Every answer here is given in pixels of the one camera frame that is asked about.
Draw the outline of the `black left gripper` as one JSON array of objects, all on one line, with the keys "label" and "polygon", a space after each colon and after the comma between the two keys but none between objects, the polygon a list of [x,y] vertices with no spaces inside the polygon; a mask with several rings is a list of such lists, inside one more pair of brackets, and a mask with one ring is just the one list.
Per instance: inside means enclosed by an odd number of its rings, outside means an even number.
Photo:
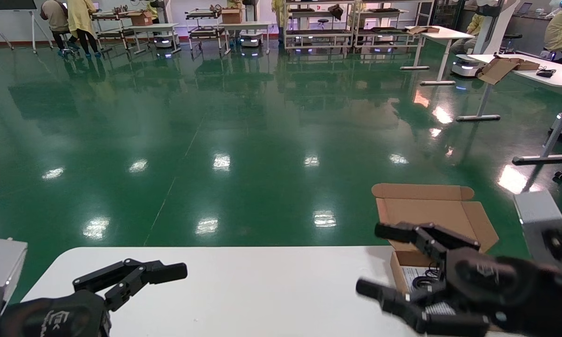
[{"label": "black left gripper", "polygon": [[[148,284],[185,279],[185,263],[125,259],[73,280],[69,296],[39,298],[7,307],[0,337],[108,337],[110,315]],[[108,289],[104,300],[97,292]]]}]

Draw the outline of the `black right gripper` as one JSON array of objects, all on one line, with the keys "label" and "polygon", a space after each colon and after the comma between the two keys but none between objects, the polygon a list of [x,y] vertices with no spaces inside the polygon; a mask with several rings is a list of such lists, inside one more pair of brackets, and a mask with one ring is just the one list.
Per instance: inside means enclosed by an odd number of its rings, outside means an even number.
[{"label": "black right gripper", "polygon": [[378,222],[374,235],[413,244],[436,263],[445,261],[448,284],[471,311],[480,313],[427,312],[427,307],[456,297],[441,282],[411,293],[364,278],[356,282],[360,296],[376,300],[381,311],[396,316],[418,335],[484,336],[490,327],[489,320],[509,333],[532,337],[554,337],[559,333],[559,286],[555,284],[554,268],[518,258],[481,254],[478,241],[433,223]]}]

